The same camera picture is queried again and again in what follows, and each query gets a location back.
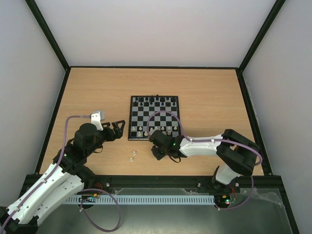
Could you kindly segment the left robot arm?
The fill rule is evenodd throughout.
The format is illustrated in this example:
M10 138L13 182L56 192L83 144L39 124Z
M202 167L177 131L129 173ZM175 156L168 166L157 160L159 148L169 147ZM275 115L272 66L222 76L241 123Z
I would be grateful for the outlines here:
M88 156L105 142L123 136L125 121L85 123L75 136L63 142L46 172L14 203L0 209L1 233L34 234L48 215L71 196L89 192L90 197L106 191L95 186L96 175L85 166Z

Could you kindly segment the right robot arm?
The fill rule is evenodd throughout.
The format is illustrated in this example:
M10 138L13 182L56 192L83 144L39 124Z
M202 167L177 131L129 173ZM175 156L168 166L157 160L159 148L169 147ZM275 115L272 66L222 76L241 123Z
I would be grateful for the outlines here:
M254 167L262 163L259 146L232 129L211 137L168 136L154 130L149 136L151 151L157 160L168 156L179 163L191 156L218 156L223 165L218 166L209 187L223 191L238 176L252 176Z

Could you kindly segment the black and silver chessboard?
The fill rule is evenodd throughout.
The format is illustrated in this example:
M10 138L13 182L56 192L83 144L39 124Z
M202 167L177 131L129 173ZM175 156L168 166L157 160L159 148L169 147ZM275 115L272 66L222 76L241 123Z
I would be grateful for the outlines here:
M143 97L144 101L140 103L138 101L138 106L133 106L134 98ZM128 131L128 140L148 140L149 135L155 130L155 127L158 127L158 130L167 132L171 132L171 137L176 137L181 134L180 124L178 123L178 119L180 119L179 115L179 100L178 96L160 96L159 102L156 101L151 106L144 106L145 98L149 98L150 102L151 96L131 96L130 99L130 117L129 117L129 131ZM172 105L171 98L176 98L175 106ZM164 106L161 106L160 99L165 98Z

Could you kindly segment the black aluminium frame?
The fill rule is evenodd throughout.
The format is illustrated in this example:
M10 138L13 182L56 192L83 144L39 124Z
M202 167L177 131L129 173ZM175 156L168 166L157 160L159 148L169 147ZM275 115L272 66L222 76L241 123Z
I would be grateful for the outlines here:
M268 16L266 17L264 23L262 24L259 32L257 33L255 39L252 42L246 56L244 57L242 63L239 67L234 68L237 76L237 80L239 83L240 91L244 100L244 105L247 111L248 119L251 125L253 136L255 137L255 142L260 146L260 153L264 158L264 162L262 166L264 167L264 175L257 175L254 180L254 185L257 188L265 188L265 189L278 189L283 205L285 205L286 214L288 218L288 222L290 224L290 228L294 234L299 232L290 202L287 197L287 193L285 190L285 186L283 184L282 178L279 175L274 175L271 169L271 165L269 162L269 158L267 155L266 148L264 146L263 138L259 129L259 124L256 119L255 110L253 108L253 104L251 101L251 95L247 90L247 85L245 79L243 77L243 71L247 67L248 63L252 59L254 53L256 52L257 48L261 44L264 36L266 35L267 31L269 30L270 26L273 24L275 18L277 17L278 13L282 9L284 5L283 0L277 0L273 7L271 8ZM40 151L40 155L35 167L35 171L33 174L29 174L26 176L24 184L22 186L21 191L25 192L27 188L30 187L30 183L33 182L36 178L39 177L39 170L43 164L44 153L46 152L48 142L50 140L50 136L52 134L52 128L54 127L55 120L57 117L57 113L59 111L60 103L66 88L66 84L69 78L69 74L71 69L73 68L68 64L66 61L53 33L51 32L46 20L44 19L43 14L41 13L37 3L34 0L26 1L27 6L29 7L32 15L36 19L37 23L39 24L41 30L43 31L45 37L47 38L51 48L55 52L57 58L61 62L65 70L65 75L62 81L62 85L58 94L58 98L52 113L52 117L49 123L49 127L43 142L42 149ZM170 176L160 176L160 175L99 175L97 176L98 180L104 181L105 179L114 183L117 186L122 188L132 188L134 186L138 186L139 188L144 189L164 189L164 188L192 188L195 186L195 182L207 181L208 179L212 178L209 175L170 175Z

